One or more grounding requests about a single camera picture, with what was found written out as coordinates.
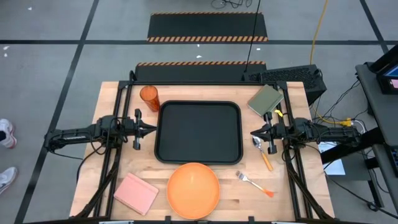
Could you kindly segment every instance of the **black tray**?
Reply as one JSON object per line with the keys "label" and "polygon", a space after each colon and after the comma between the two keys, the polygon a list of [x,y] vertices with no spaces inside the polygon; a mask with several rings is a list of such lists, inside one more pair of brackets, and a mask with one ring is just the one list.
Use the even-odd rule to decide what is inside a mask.
{"label": "black tray", "polygon": [[243,156],[239,106],[230,101],[166,101],[159,111],[160,162],[237,164]]}

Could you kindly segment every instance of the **orange plate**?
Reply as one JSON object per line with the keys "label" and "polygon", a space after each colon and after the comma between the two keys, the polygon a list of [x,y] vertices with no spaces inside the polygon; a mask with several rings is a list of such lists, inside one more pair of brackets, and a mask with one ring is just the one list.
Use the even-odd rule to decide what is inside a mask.
{"label": "orange plate", "polygon": [[209,215],[219,199],[217,176],[200,163],[180,166],[167,183],[167,200],[172,209],[184,218],[199,219]]}

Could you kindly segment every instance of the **black floor mat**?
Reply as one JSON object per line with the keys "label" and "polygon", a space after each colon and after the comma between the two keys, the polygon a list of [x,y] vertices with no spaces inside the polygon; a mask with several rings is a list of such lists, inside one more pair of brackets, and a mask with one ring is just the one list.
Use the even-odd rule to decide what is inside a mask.
{"label": "black floor mat", "polygon": [[[164,12],[150,17],[149,42],[250,42],[254,12]],[[267,41],[264,16],[257,15],[254,42]]]}
{"label": "black floor mat", "polygon": [[[138,63],[136,75],[139,81],[158,82],[239,82],[246,62],[146,62]],[[248,72],[266,70],[266,63],[249,61]]]}

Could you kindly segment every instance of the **pink notebook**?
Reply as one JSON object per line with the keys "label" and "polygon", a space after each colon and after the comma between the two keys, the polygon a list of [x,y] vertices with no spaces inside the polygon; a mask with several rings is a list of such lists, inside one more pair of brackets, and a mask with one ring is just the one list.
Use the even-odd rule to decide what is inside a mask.
{"label": "pink notebook", "polygon": [[113,196],[134,211],[145,215],[158,192],[156,187],[128,173]]}

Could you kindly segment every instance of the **white paper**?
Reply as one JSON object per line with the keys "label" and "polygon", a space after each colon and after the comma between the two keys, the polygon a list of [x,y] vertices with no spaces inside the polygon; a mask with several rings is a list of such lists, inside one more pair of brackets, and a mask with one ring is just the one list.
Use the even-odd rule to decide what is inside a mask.
{"label": "white paper", "polygon": [[[325,152],[335,146],[335,142],[321,142],[319,143],[318,148],[320,152]],[[325,172],[328,175],[346,175],[341,159],[332,162],[330,165],[324,164],[323,168],[325,168],[326,166],[328,167],[325,169]]]}

